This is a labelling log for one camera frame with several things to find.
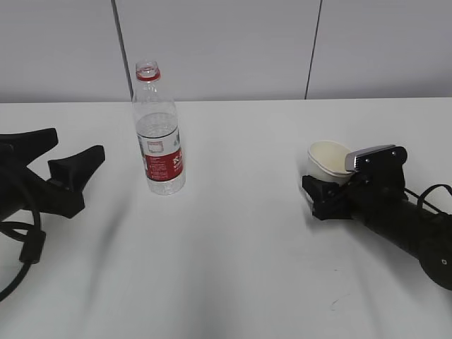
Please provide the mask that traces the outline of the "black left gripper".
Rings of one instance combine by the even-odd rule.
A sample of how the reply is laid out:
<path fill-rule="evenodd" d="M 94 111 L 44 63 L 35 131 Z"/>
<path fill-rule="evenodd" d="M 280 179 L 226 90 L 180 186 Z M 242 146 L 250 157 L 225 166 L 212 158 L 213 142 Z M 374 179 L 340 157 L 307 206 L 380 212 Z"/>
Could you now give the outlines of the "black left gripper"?
<path fill-rule="evenodd" d="M 105 149 L 94 145 L 83 152 L 48 162 L 48 182 L 26 167 L 58 144 L 57 130 L 1 134 L 1 219 L 21 209 L 73 218 L 85 208 L 82 193 L 105 161 Z"/>

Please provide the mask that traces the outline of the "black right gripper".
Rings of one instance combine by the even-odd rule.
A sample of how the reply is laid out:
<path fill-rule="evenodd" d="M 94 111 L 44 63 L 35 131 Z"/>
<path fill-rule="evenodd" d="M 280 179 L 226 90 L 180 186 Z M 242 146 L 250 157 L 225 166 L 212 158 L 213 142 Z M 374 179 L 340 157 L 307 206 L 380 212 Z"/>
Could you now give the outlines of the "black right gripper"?
<path fill-rule="evenodd" d="M 319 220 L 356 219 L 369 228 L 406 227 L 403 191 L 380 189 L 357 173 L 342 186 L 304 175 L 302 188 Z"/>

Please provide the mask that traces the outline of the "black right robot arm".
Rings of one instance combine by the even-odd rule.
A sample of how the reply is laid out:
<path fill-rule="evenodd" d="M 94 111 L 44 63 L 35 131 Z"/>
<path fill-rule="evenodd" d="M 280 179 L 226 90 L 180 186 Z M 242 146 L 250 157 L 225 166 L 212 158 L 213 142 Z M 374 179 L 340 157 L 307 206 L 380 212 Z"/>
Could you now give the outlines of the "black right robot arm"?
<path fill-rule="evenodd" d="M 424 209 L 425 191 L 417 202 L 405 189 L 354 174 L 344 185 L 309 175 L 302 188 L 319 220 L 356 220 L 409 255 L 437 285 L 451 289 L 451 215 Z"/>

